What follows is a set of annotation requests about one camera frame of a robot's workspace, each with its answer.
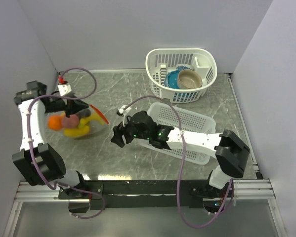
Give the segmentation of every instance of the beige bowl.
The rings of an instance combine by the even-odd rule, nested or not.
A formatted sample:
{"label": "beige bowl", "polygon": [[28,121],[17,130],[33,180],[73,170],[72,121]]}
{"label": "beige bowl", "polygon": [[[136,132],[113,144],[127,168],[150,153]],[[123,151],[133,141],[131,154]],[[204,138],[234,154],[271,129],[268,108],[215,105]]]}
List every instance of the beige bowl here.
{"label": "beige bowl", "polygon": [[190,69],[179,72],[177,76],[177,85],[180,89],[196,89],[203,84],[201,77]]}

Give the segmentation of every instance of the purple fruit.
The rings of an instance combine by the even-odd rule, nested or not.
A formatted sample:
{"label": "purple fruit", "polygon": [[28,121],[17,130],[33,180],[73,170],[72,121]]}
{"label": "purple fruit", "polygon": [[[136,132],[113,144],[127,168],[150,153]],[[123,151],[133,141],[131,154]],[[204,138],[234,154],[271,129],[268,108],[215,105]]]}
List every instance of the purple fruit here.
{"label": "purple fruit", "polygon": [[70,115],[70,117],[63,116],[61,124],[64,128],[75,128],[80,124],[79,117],[76,115]]}

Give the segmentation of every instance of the blue bowl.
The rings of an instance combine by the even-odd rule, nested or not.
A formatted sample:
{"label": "blue bowl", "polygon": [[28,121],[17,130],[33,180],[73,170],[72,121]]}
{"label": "blue bowl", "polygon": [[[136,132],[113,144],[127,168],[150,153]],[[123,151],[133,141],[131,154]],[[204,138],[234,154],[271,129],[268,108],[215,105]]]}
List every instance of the blue bowl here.
{"label": "blue bowl", "polygon": [[177,77],[180,71],[181,70],[170,72],[164,81],[164,85],[172,89],[179,89],[177,85]]}

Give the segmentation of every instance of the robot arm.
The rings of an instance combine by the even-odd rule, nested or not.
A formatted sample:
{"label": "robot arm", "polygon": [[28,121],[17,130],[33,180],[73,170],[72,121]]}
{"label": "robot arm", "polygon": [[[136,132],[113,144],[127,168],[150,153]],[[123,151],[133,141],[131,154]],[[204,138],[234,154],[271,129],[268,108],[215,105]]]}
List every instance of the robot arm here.
{"label": "robot arm", "polygon": [[[74,97],[68,83],[58,85],[60,96]],[[39,174],[32,164],[29,142],[33,142],[34,155],[42,174],[49,182],[62,182],[72,187],[83,183],[83,177],[77,171],[66,170],[62,157],[45,140],[45,114],[65,111],[67,117],[80,110],[88,108],[88,104],[81,100],[68,100],[61,98],[42,98],[37,100],[31,110],[31,140],[27,132],[27,114],[31,102],[38,96],[46,94],[46,85],[32,81],[27,83],[27,90],[18,92],[14,98],[22,119],[22,143],[20,152],[13,154],[13,163],[19,169],[27,182],[34,185],[44,185]]]}
{"label": "robot arm", "polygon": [[183,149],[183,134],[187,151],[204,153],[218,160],[219,165],[210,174],[210,186],[221,190],[231,178],[242,178],[244,175],[250,149],[230,130],[222,134],[180,131],[172,126],[156,124],[145,111],[124,117],[126,119],[114,127],[111,139],[120,147],[125,145],[123,138],[127,144],[138,138],[149,140],[149,144],[158,149]]}

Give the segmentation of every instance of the plastic fruit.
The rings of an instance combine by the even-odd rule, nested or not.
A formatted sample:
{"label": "plastic fruit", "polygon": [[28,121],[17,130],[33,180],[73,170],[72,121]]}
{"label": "plastic fruit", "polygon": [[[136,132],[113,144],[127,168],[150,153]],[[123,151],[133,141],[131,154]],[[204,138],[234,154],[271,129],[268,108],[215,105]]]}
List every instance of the plastic fruit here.
{"label": "plastic fruit", "polygon": [[61,124],[65,128],[75,128],[80,124],[79,117],[77,115],[70,115],[70,117],[63,116]]}
{"label": "plastic fruit", "polygon": [[90,127],[85,125],[82,128],[65,128],[63,133],[68,137],[79,137],[89,133]]}
{"label": "plastic fruit", "polygon": [[52,115],[48,120],[48,127],[54,131],[60,131],[62,129],[61,116]]}

